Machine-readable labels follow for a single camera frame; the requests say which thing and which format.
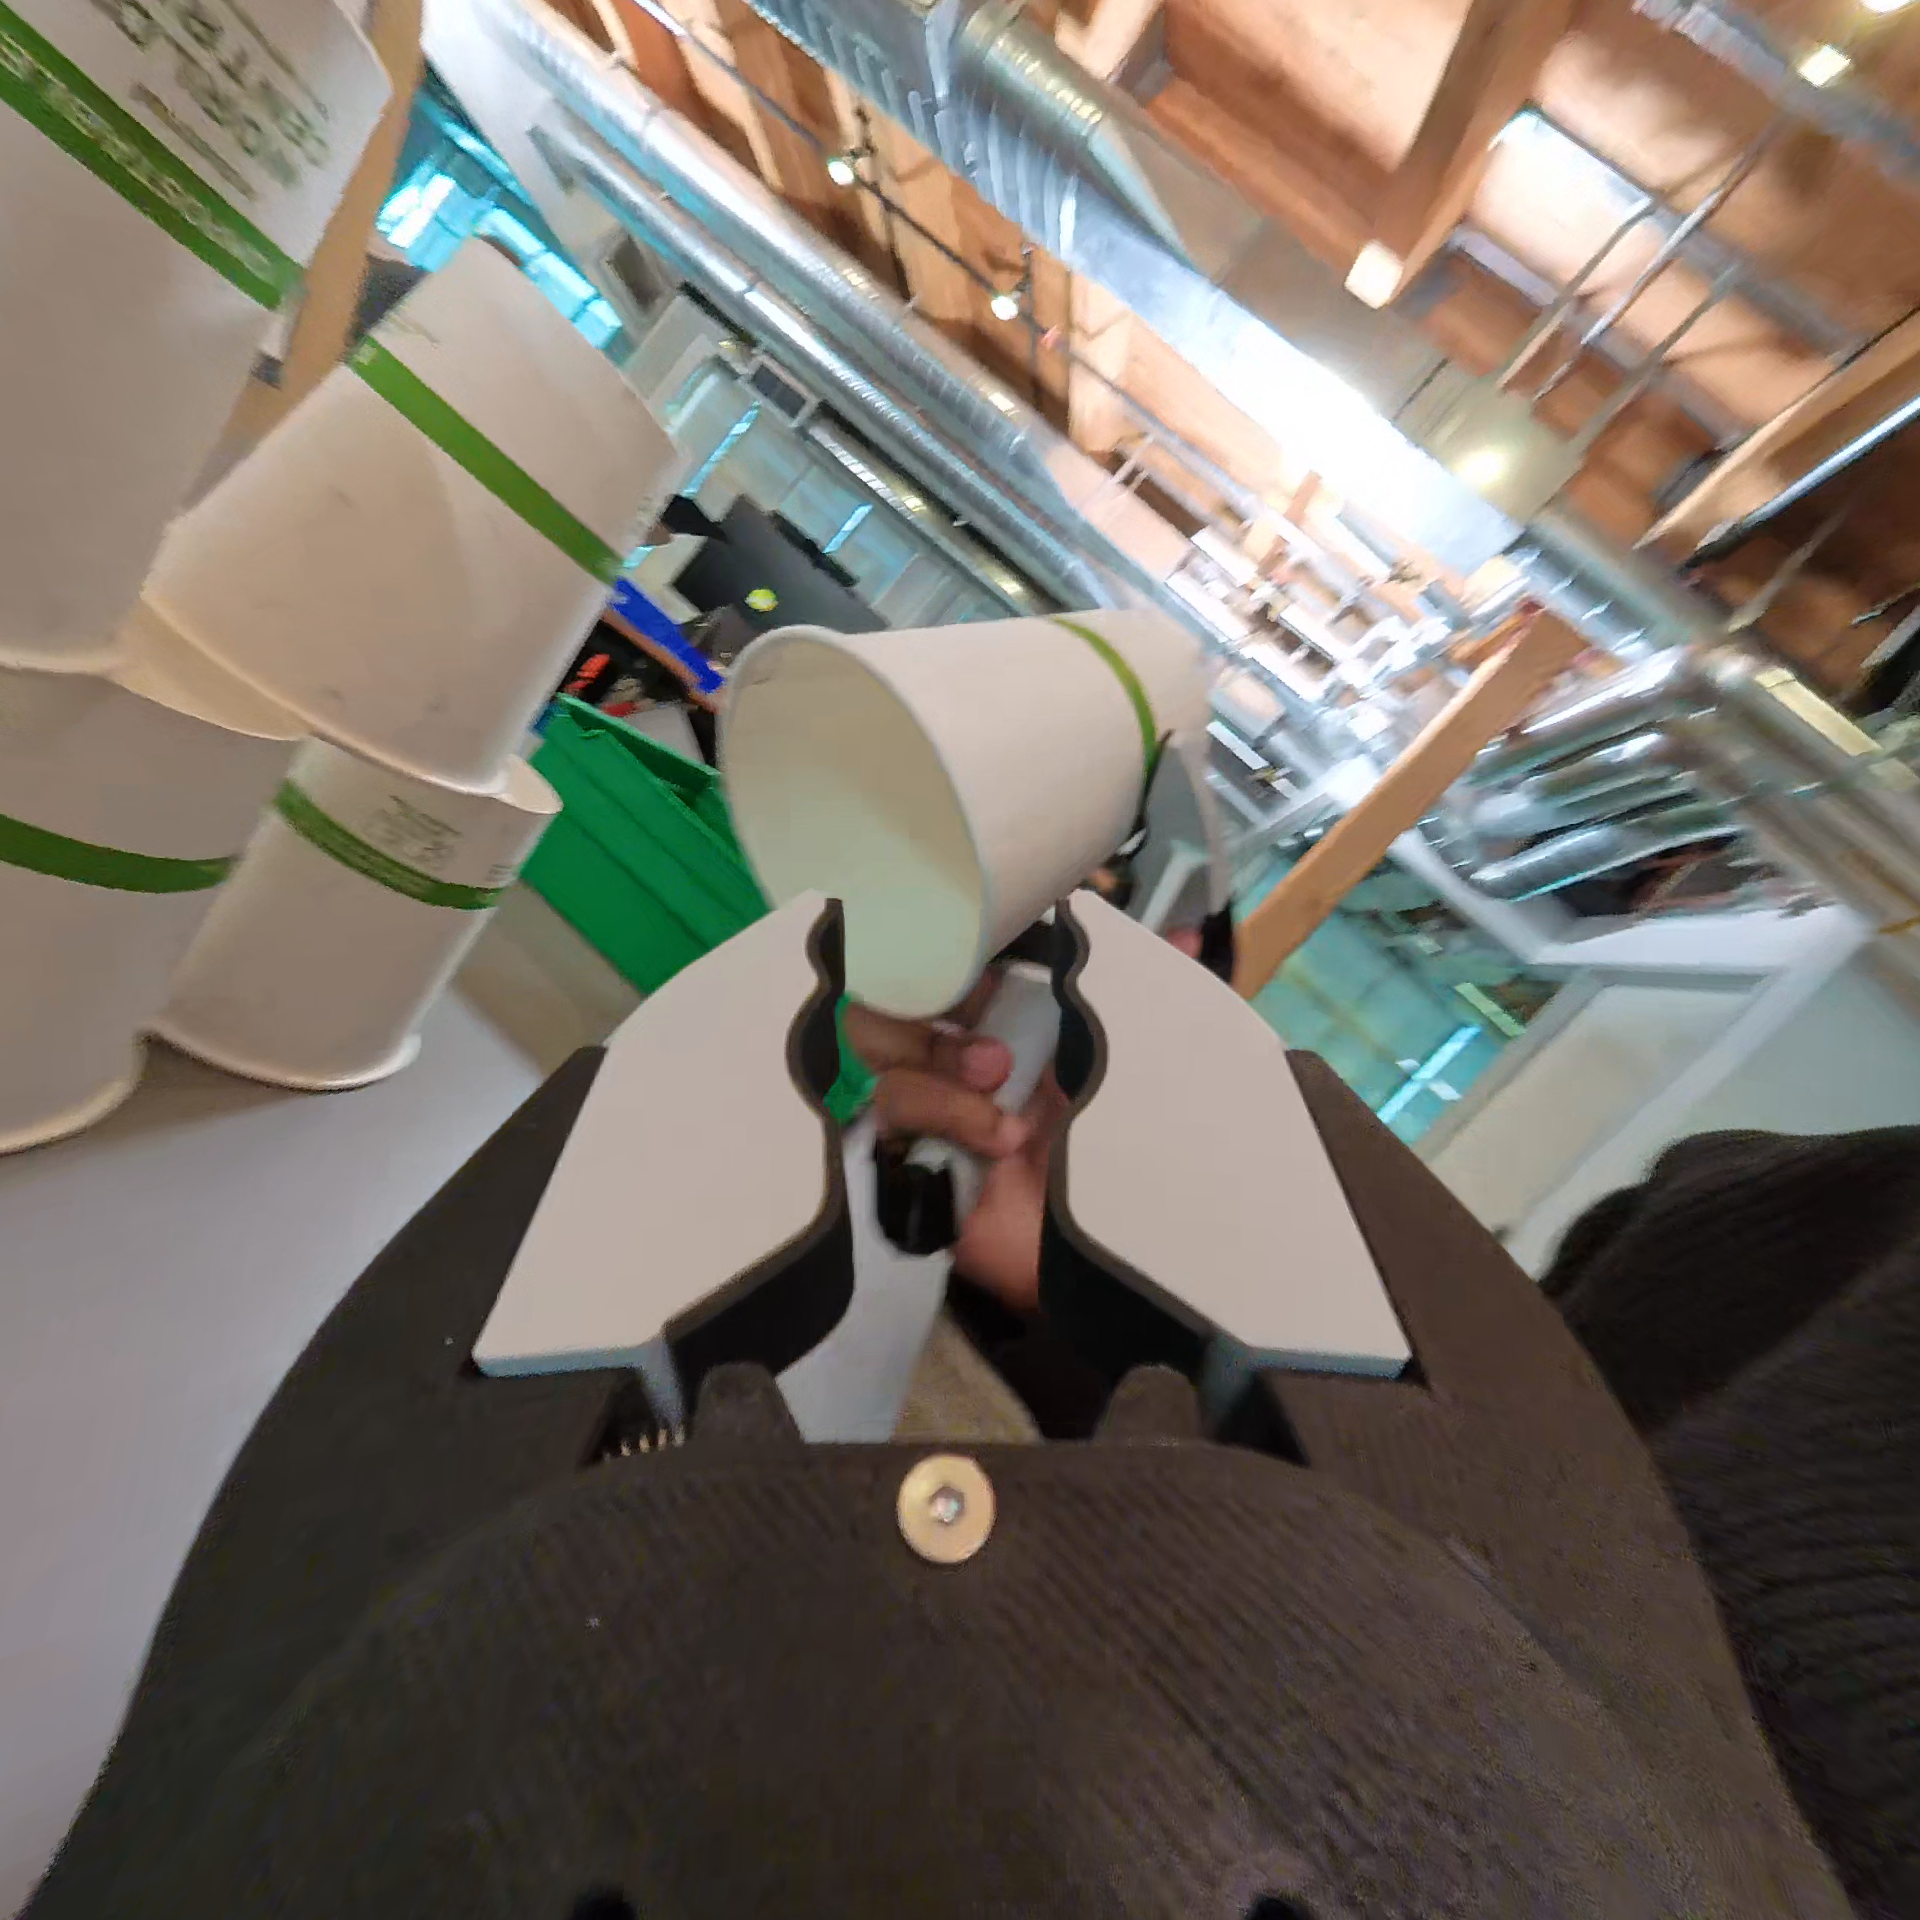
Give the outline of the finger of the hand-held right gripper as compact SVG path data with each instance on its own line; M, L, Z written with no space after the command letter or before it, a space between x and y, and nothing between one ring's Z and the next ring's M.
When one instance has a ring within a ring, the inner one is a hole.
M1208 779L1208 734L1169 730L1139 814L1139 924L1202 929L1232 906L1226 827Z

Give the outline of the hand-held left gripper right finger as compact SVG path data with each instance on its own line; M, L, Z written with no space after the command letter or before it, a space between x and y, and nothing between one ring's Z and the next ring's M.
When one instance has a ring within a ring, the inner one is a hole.
M1100 1366L1398 1379L1410 1343L1289 1050L1233 987L1092 891L1056 907L1042 1310Z

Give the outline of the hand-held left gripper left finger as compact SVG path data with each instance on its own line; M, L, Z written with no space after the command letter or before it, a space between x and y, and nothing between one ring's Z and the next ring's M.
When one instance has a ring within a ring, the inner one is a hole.
M803 894L610 1033L472 1363L703 1379L806 1356L852 1306L842 907Z

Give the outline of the white paper cup green band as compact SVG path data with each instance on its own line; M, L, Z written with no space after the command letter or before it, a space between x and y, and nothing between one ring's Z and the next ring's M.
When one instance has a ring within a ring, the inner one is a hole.
M520 756L466 790L309 740L150 1033L225 1073L298 1091L398 1073L560 807Z
M3 4L3 666L112 659L388 86L342 3Z
M185 949L306 724L192 659L3 669L3 1151L133 1091Z
M925 1020L1103 867L1139 913L1156 746L1208 724L1212 657L1163 610L789 624L738 657L716 754L766 899L838 899L845 991Z
M610 360L475 239L175 519L142 601L309 734L486 793L680 476Z

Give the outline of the green plastic bin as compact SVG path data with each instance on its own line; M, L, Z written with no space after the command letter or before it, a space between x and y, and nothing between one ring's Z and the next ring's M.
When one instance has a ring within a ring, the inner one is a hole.
M713 769L570 696L529 764L560 814L520 876L639 996L772 911Z

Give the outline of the person's right forearm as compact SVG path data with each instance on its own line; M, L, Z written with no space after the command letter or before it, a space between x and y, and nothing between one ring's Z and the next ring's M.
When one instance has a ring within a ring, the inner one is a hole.
M1226 1360L1035 1207L1065 1569L1030 1644L992 1601L1039 1704L940 1913L1915 1917L1918 1127L1682 1139L1542 1283L1330 1144L1393 1379Z

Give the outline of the grey desk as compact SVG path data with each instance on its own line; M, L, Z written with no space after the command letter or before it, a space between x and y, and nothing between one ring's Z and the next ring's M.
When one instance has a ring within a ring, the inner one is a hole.
M109 1119L3 1160L3 1913L89 1791L290 1360L420 1203L635 1001L513 894L395 1077L286 1091L156 1046Z

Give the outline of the person's right hand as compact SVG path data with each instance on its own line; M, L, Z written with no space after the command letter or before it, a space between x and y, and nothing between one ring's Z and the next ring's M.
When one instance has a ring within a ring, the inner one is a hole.
M958 1144L976 1167L952 1263L960 1280L1020 1316L1039 1310L1042 1207L1053 1139L1068 1101L1046 1073L1020 1110L996 1104L1010 1050L976 1027L975 999L946 1016L896 1020L859 1001L845 1009L845 1037L875 1073L880 1130Z

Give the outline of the white table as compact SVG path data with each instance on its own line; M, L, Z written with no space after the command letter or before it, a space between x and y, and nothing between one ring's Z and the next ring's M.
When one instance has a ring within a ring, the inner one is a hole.
M1622 923L1530 966L1556 994L1416 1139L1528 1273L1678 1139L1918 1123L1918 999L1836 901Z

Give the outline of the blue plastic bin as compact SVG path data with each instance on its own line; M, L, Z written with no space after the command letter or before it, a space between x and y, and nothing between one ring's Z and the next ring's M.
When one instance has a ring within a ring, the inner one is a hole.
M656 607L635 581L613 579L603 620L630 637L645 654L678 674L699 700L713 700L726 684L726 670L712 661L703 644Z

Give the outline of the silver ventilation duct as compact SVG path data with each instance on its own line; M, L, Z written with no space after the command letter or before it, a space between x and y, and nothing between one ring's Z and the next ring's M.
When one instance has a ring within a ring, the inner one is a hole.
M1470 571L1572 476L1516 394L1356 299L1013 3L933 3L925 59L970 186L1390 530Z

